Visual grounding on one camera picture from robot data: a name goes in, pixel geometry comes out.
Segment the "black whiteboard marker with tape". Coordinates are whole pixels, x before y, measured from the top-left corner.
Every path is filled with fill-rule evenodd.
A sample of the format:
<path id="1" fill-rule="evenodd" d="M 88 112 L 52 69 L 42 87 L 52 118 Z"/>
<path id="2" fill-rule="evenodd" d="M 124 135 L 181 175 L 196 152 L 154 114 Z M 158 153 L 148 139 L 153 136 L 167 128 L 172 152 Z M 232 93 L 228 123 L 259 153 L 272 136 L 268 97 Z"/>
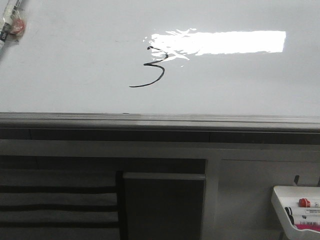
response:
<path id="1" fill-rule="evenodd" d="M 0 14 L 0 58 L 9 47 L 18 45 L 26 30 L 22 3 L 24 0 L 9 0 Z"/>

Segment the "black and grey slatted rack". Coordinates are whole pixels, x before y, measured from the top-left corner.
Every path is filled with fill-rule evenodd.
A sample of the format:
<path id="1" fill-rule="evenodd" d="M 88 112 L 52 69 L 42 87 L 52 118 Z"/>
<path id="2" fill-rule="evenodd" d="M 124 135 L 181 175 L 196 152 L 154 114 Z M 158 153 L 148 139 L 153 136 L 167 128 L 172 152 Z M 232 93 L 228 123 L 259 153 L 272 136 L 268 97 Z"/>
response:
<path id="1" fill-rule="evenodd" d="M 120 240 L 120 158 L 2 156 L 3 240 Z"/>

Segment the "red capped marker in tray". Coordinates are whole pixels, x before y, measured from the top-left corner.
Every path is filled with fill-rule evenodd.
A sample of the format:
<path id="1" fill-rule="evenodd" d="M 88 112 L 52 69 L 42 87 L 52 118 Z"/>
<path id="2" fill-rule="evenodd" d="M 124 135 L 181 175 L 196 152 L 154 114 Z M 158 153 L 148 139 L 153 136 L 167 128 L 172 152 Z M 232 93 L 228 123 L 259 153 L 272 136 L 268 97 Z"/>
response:
<path id="1" fill-rule="evenodd" d="M 319 198 L 300 198 L 298 201 L 298 206 L 300 208 L 319 208 L 320 199 Z"/>

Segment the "white plastic marker tray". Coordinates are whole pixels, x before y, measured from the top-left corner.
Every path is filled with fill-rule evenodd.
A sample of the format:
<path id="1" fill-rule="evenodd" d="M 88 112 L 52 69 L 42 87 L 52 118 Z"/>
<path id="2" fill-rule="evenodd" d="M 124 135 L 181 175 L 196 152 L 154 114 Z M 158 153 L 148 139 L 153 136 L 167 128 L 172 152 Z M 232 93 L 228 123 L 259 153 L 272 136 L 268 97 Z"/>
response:
<path id="1" fill-rule="evenodd" d="M 297 229 L 291 222 L 285 207 L 298 207 L 299 200 L 319 199 L 320 188 L 310 186 L 281 186 L 273 187 L 271 202 L 281 223 L 285 236 L 289 240 L 319 240 L 320 232 L 312 229 Z"/>

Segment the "black capped marker in tray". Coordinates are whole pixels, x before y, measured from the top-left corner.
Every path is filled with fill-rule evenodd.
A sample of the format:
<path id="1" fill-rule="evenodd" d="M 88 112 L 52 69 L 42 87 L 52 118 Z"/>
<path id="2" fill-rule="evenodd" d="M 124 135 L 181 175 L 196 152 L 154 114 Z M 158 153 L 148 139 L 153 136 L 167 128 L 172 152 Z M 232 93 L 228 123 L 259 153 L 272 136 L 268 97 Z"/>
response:
<path id="1" fill-rule="evenodd" d="M 289 216 L 319 216 L 320 209 L 313 207 L 285 207 L 284 210 Z"/>

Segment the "dark cabinet panel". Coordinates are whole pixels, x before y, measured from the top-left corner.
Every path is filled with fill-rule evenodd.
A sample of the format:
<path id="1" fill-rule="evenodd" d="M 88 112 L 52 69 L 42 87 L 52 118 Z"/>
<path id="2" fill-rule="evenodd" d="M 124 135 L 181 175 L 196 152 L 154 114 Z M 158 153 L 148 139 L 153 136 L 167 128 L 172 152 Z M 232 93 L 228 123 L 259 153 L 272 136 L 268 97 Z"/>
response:
<path id="1" fill-rule="evenodd" d="M 199 240 L 204 180 L 125 179 L 130 240 Z"/>

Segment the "white whiteboard with grey frame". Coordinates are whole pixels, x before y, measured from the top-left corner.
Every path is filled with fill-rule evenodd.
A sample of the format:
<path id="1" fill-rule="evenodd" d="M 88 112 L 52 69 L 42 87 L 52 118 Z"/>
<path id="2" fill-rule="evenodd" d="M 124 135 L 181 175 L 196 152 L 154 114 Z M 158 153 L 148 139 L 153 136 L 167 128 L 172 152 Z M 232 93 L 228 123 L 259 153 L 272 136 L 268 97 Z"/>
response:
<path id="1" fill-rule="evenodd" d="M 317 145 L 317 0 L 24 0 L 0 137 Z"/>

